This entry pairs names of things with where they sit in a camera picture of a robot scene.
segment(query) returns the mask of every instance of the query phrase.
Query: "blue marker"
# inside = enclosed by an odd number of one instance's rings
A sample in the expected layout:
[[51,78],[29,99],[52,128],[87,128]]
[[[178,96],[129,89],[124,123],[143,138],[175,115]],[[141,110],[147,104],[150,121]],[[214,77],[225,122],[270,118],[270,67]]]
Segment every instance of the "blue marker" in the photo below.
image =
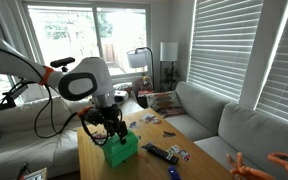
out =
[[168,171],[168,175],[170,176],[171,180],[181,180],[181,177],[178,174],[178,172],[176,171],[175,166],[168,167],[167,171]]

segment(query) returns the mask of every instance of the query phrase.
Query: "wooden table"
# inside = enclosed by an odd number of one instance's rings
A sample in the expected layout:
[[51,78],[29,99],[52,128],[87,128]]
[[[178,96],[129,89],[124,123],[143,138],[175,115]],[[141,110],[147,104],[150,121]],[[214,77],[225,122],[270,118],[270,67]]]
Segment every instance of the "wooden table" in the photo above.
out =
[[[140,122],[141,117],[146,113],[154,114],[161,120],[161,123],[147,124],[145,122]],[[141,139],[138,143],[138,154],[131,156],[115,168],[112,168],[105,161],[102,149],[90,141],[90,138],[84,132],[83,128],[78,129],[78,151],[82,180],[170,179],[167,173],[167,168],[170,164],[141,148],[142,145],[149,141],[152,141],[154,145],[164,150],[177,145],[180,149],[185,149],[190,153],[191,159],[189,161],[185,161],[179,154],[175,154],[180,158],[179,162],[176,164],[176,168],[182,180],[231,179],[228,170],[176,130],[152,109],[145,109],[137,113],[126,115],[123,117],[123,120],[128,127],[131,122],[137,122],[138,127],[133,128],[132,131],[134,134],[140,135]],[[94,131],[93,126],[89,126],[89,129],[91,132]],[[163,137],[164,131],[174,132],[176,136]]]

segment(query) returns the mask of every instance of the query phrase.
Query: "white lamp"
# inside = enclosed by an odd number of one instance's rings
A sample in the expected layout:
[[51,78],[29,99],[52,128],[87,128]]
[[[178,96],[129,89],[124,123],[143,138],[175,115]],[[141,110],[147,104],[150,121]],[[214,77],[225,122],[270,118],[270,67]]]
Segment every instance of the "white lamp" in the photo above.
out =
[[168,61],[171,63],[171,81],[170,90],[172,90],[173,85],[173,62],[177,61],[178,43],[177,42],[161,42],[161,61]]
[[152,62],[152,85],[154,88],[154,68],[153,68],[153,53],[148,47],[136,48],[135,50],[127,52],[128,62],[131,68],[140,68],[148,65],[149,60]]
[[140,68],[148,64],[148,55],[146,49],[128,51],[127,58],[131,68]]

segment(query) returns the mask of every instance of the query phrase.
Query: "small object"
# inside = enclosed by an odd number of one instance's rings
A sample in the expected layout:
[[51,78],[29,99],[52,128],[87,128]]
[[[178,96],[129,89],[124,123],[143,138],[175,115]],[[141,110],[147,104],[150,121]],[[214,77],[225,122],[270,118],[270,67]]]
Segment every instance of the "small object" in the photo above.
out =
[[137,97],[146,97],[146,95],[152,94],[152,93],[154,93],[153,90],[140,90],[138,91]]
[[176,134],[173,133],[173,132],[164,131],[163,137],[173,137],[173,136],[175,136],[175,135],[176,135]]
[[131,122],[129,128],[135,128],[135,127],[136,127],[136,124],[137,124],[136,121]]
[[45,180],[47,179],[47,168],[40,169],[24,176],[25,180]]
[[142,146],[144,149],[146,149],[148,152],[154,154],[157,157],[160,157],[164,160],[166,160],[169,163],[176,164],[179,160],[178,157],[173,156],[171,153],[168,153],[157,146],[147,143],[146,145]]
[[97,131],[95,131],[93,134],[92,134],[93,138],[95,139],[95,141],[97,143],[103,143],[105,141],[105,138],[106,138],[106,134],[103,133],[99,133]]
[[190,155],[190,153],[188,153],[186,150],[184,150],[184,149],[181,149],[179,152],[178,152],[181,156],[182,156],[182,158],[185,160],[185,161],[189,161],[190,159],[191,159],[191,155]]
[[168,175],[170,176],[171,180],[181,180],[181,177],[178,174],[175,166],[168,167],[167,172],[168,172]]
[[161,120],[159,120],[158,118],[153,118],[152,123],[153,124],[159,124],[159,123],[161,123]]
[[142,116],[142,119],[146,122],[151,122],[154,118],[155,118],[154,114],[150,114],[150,113],[144,114]]
[[180,148],[177,145],[170,147],[169,150],[173,153],[179,153],[180,152]]
[[128,99],[128,96],[129,95],[127,91],[115,90],[114,100],[117,103],[122,103]]
[[25,161],[20,169],[20,172],[17,175],[17,179],[16,180],[23,180],[24,179],[24,173],[28,172],[31,173],[30,170],[28,169],[28,165],[29,163],[27,161]]

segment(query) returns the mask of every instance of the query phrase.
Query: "remote control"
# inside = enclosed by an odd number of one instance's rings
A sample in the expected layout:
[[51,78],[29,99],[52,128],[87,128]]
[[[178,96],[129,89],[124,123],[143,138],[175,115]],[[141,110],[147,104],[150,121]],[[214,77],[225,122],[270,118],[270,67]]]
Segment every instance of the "remote control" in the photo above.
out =
[[143,146],[144,149],[146,149],[148,152],[166,160],[167,162],[170,162],[172,164],[176,164],[178,162],[178,157],[173,156],[172,154],[154,146],[151,143],[147,143],[146,145]]

